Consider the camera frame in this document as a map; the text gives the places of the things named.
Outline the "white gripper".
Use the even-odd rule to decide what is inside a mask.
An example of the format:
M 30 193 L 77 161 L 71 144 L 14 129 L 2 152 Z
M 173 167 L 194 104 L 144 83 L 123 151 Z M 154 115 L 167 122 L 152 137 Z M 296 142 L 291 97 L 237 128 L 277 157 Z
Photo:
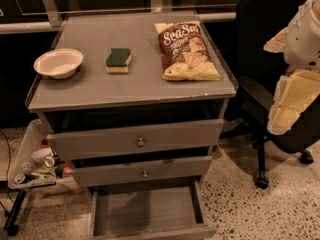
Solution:
M 320 69 L 320 0 L 307 0 L 296 15 L 263 49 L 282 53 L 287 64 L 301 68 Z M 320 95 L 320 73 L 298 70 L 281 76 L 274 93 L 267 130 L 283 135 L 291 129 L 300 115 Z

